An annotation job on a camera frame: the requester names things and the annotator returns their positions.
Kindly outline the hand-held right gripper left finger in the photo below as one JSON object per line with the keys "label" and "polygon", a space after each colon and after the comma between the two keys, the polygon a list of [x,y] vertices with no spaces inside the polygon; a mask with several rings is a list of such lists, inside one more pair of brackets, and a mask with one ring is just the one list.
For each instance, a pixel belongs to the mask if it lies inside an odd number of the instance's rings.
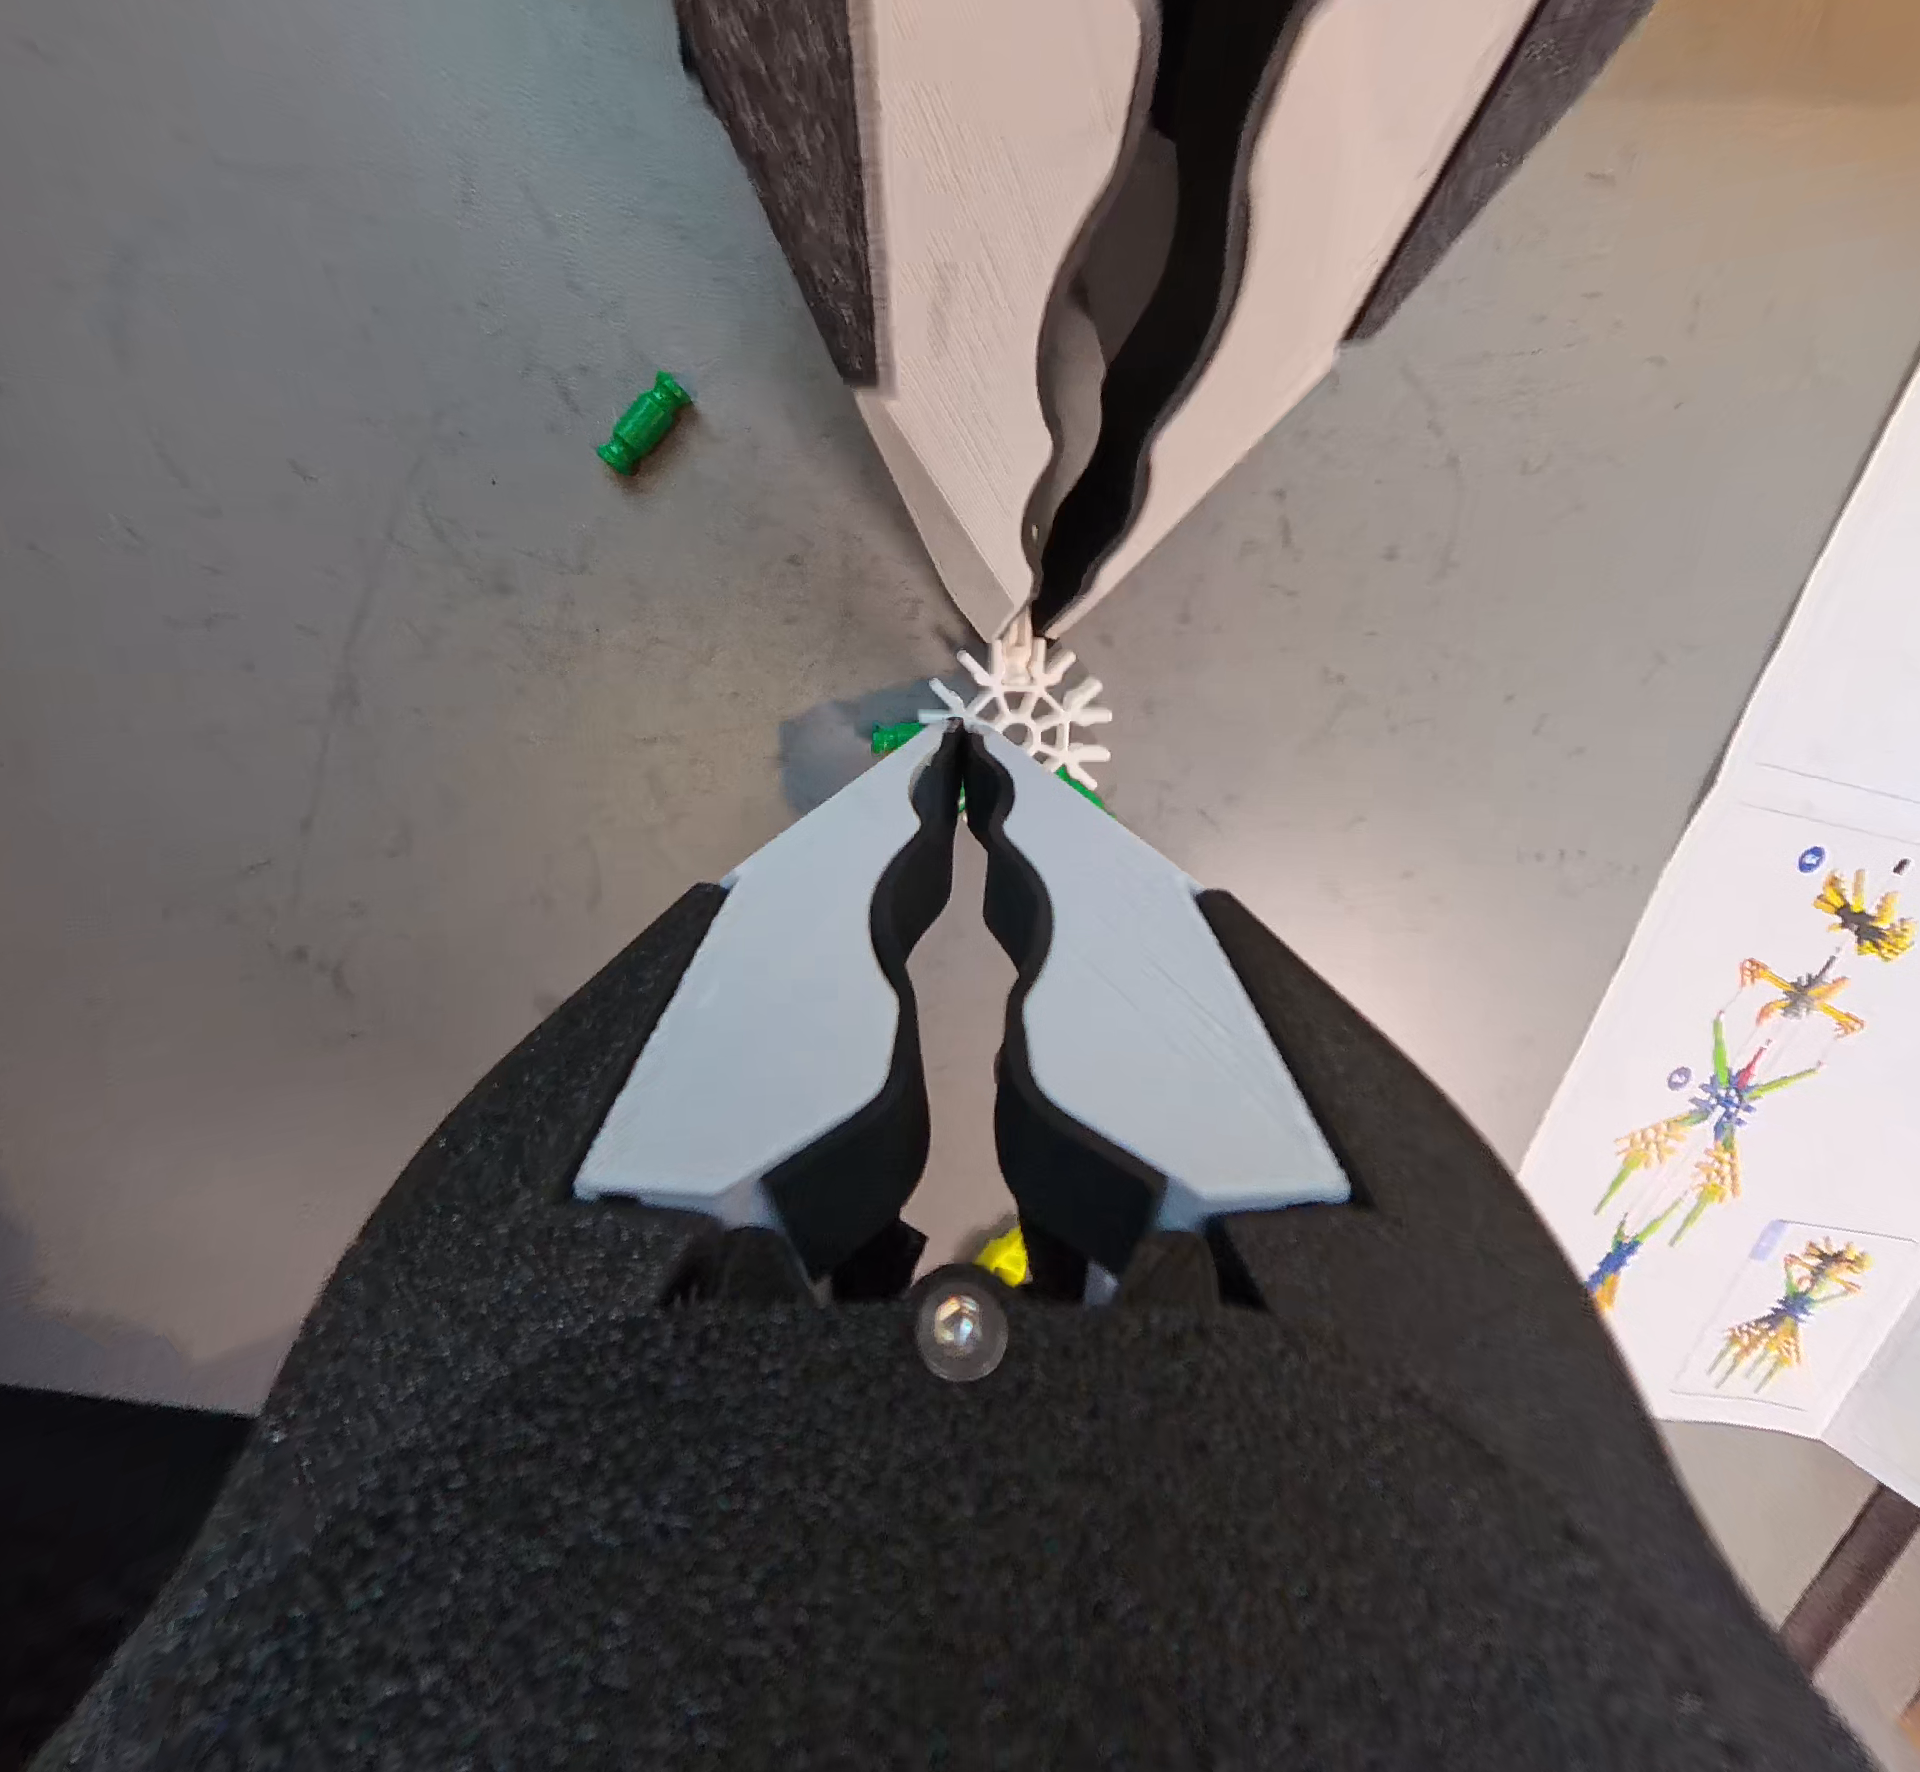
{"label": "hand-held right gripper left finger", "polygon": [[930,1139],[909,956],[955,887],[959,795],[945,719],[728,877],[576,1201],[775,1228],[809,1278],[895,1227]]}

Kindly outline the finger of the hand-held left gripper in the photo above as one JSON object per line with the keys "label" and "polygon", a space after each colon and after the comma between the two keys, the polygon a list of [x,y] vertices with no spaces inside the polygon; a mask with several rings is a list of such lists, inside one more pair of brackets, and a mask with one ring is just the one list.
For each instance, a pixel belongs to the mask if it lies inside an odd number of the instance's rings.
{"label": "finger of the hand-held left gripper", "polygon": [[1138,142],[1158,34],[1156,0],[850,0],[876,313],[853,398],[985,640],[1039,591],[1048,318]]}
{"label": "finger of the hand-held left gripper", "polygon": [[1080,279],[1099,421],[1039,556],[1065,629],[1334,370],[1542,0],[1156,0],[1138,159]]}

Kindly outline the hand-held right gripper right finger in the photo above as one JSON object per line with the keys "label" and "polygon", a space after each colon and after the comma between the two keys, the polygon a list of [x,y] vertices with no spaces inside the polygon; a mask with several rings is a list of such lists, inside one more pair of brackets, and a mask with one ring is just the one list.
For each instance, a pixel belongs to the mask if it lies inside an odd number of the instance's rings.
{"label": "hand-held right gripper right finger", "polygon": [[1226,1217],[1346,1207],[1352,1178],[1200,883],[1002,733],[967,733],[965,811],[1015,974],[992,1125],[1033,1290],[1116,1293],[1166,1236],[1220,1278]]}

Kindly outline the white snowflake connector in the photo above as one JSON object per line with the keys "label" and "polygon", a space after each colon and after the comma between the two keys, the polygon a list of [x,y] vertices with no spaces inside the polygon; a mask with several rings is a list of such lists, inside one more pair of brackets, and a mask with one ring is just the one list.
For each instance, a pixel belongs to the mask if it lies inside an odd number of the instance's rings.
{"label": "white snowflake connector", "polygon": [[1041,637],[1007,637],[985,654],[956,654],[959,682],[927,682],[930,708],[918,727],[959,719],[991,729],[1011,749],[1034,759],[1048,775],[1065,775],[1095,795],[1095,769],[1113,759],[1102,729],[1113,708],[1102,682],[1074,675],[1074,651]]}

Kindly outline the grey desk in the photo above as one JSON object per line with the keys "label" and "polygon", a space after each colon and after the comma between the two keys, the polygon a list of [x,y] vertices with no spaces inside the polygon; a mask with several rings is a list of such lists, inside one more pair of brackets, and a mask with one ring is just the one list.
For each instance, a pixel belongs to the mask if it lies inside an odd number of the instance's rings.
{"label": "grey desk", "polygon": [[[1304,956],[1380,1158],[1548,1099],[1918,342],[1918,108],[1605,73],[1374,342],[1105,605],[1116,797]],[[694,408],[595,447],[655,370]],[[1834,1732],[1601,1380],[1572,1477],[1359,1287],[666,1304],[678,1217],[558,1139],[955,632],[666,0],[2,0],[2,1340],[252,1402],[59,1750],[85,1765],[1518,1765]]]}

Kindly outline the folded paper instruction sheet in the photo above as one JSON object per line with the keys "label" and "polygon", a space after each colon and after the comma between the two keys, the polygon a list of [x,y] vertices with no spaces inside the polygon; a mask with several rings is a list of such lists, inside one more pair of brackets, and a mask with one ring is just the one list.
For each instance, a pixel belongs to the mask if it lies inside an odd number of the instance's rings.
{"label": "folded paper instruction sheet", "polygon": [[1918,378],[1522,1183],[1661,1420],[1918,1500]]}

